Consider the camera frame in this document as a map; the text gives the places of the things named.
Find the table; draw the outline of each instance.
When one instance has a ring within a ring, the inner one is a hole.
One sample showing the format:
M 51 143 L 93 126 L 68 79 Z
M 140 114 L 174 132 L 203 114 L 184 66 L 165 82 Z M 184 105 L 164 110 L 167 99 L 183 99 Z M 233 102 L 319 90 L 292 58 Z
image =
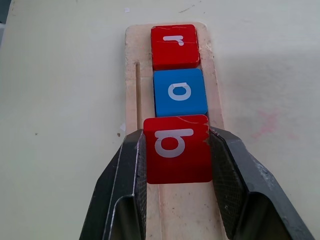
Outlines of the table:
M 0 48 L 1 238 L 80 236 L 96 181 L 125 134 L 126 28 L 183 21 L 203 22 L 211 33 L 225 128 L 274 174 L 320 238 L 319 7 L 12 1 Z

